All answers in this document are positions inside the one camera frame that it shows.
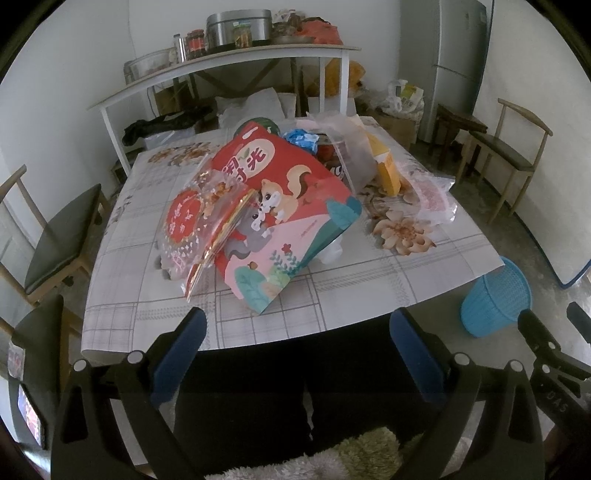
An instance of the person's leg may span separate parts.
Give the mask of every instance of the person's leg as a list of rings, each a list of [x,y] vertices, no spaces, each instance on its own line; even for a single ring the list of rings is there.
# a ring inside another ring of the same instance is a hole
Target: person's leg
[[[293,341],[199,352],[180,387],[174,435],[208,475],[303,454],[310,429]]]
[[[389,317],[301,339],[314,408],[312,451],[382,426],[405,442],[435,419],[390,338]]]

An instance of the plastic basket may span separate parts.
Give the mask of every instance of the plastic basket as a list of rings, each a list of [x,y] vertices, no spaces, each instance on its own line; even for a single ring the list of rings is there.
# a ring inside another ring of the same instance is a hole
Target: plastic basket
[[[482,337],[517,322],[522,310],[531,308],[531,289],[525,275],[511,260],[480,277],[462,302],[460,318],[466,330]]]

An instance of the bottle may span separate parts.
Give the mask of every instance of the bottle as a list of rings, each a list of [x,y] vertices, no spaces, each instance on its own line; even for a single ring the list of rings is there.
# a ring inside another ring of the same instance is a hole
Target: bottle
[[[177,51],[177,63],[187,61],[187,49],[185,39],[181,37],[180,33],[173,36],[174,48]]]

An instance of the jar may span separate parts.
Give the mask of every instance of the jar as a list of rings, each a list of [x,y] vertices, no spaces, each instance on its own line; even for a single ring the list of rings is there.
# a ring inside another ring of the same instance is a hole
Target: jar
[[[187,57],[190,60],[198,59],[205,55],[205,33],[201,28],[187,34]]]
[[[252,47],[251,25],[247,22],[234,22],[234,45],[236,48]]]

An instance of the metal container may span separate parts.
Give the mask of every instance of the metal container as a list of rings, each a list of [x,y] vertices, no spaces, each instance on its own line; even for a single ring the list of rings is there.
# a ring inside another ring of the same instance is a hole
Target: metal container
[[[234,49],[234,27],[239,24],[250,25],[254,47],[269,44],[272,30],[271,10],[231,10],[207,18],[209,53]]]

